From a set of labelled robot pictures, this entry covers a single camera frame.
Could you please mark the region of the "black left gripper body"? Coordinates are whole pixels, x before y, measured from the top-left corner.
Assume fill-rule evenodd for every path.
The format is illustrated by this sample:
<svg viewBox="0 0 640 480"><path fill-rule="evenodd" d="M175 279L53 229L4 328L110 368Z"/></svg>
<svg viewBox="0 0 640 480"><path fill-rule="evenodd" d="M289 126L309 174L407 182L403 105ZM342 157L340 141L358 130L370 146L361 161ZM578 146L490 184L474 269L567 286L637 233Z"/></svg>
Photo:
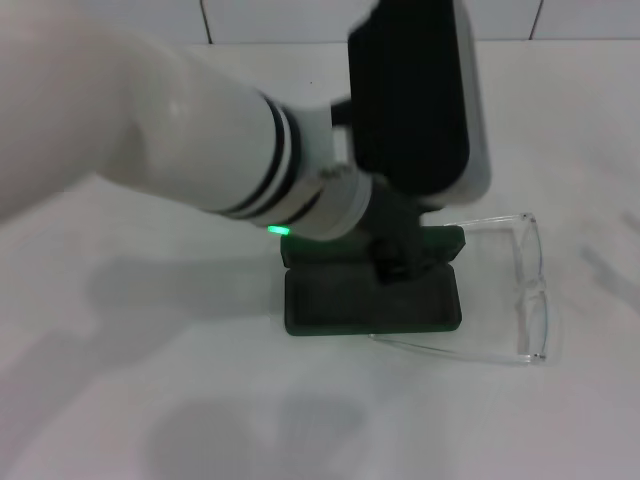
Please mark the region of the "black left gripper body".
<svg viewBox="0 0 640 480"><path fill-rule="evenodd" d="M350 235L362 255L349 266L351 277L391 284L422 275L419 209L390 187L372 183L368 205Z"/></svg>

